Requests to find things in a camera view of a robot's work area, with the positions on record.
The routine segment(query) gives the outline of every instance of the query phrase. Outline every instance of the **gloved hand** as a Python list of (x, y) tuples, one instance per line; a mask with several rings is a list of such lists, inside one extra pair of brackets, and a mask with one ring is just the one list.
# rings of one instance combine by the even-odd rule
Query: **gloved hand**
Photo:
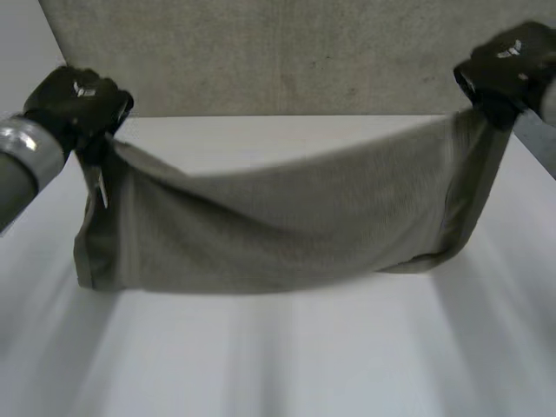
[(51, 72), (23, 106), (23, 118), (38, 123), (62, 145), (91, 163), (102, 157), (105, 134), (113, 135), (133, 108), (133, 97), (90, 69), (63, 66)]
[(526, 109), (543, 117), (542, 100), (556, 75), (556, 30), (523, 23), (475, 48), (453, 72), (473, 106), (495, 127), (511, 128)]

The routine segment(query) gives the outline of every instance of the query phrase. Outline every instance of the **cloth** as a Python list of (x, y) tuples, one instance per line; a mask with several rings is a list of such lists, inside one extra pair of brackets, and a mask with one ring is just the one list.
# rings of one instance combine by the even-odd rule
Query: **cloth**
[(79, 283), (261, 293), (432, 268), (467, 243), (509, 136), (467, 110), (325, 156), (201, 176), (114, 140), (101, 167), (109, 205), (91, 187), (76, 237)]

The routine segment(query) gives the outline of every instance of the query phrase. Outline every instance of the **white surface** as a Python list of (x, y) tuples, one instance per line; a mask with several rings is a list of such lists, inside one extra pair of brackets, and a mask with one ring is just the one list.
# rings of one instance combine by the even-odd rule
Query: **white surface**
[(36, 0), (0, 2), (0, 117), (21, 110), (62, 53)]
[[(0, 30), (14, 60), (0, 60), (0, 110), (11, 112), (59, 50), (34, 1), (0, 3)], [(424, 120), (137, 120), (122, 135), (207, 173)], [(290, 295), (80, 289), (71, 252), (84, 199), (70, 159), (0, 239), (2, 416), (556, 414), (556, 182), (515, 138), (457, 258)]]

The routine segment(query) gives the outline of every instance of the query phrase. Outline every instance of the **white logo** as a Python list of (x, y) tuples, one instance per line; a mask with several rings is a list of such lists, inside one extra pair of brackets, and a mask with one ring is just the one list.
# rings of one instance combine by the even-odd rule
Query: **white logo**
[(92, 97), (96, 94), (96, 91), (94, 91), (93, 89), (84, 89), (82, 87), (79, 87), (77, 81), (73, 82), (73, 89), (76, 91), (78, 97)]
[(497, 58), (508, 58), (510, 56), (518, 56), (520, 54), (520, 50), (521, 50), (521, 41), (519, 39), (516, 39), (515, 44), (513, 45), (513, 47), (508, 48), (504, 52), (500, 52), (499, 54), (496, 54), (496, 57)]

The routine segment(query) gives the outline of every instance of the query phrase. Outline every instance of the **gray wall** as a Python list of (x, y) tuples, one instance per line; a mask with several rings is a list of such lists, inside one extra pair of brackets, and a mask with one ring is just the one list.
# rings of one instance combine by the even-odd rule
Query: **gray wall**
[(437, 114), (452, 67), (550, 0), (41, 0), (69, 63), (139, 116)]

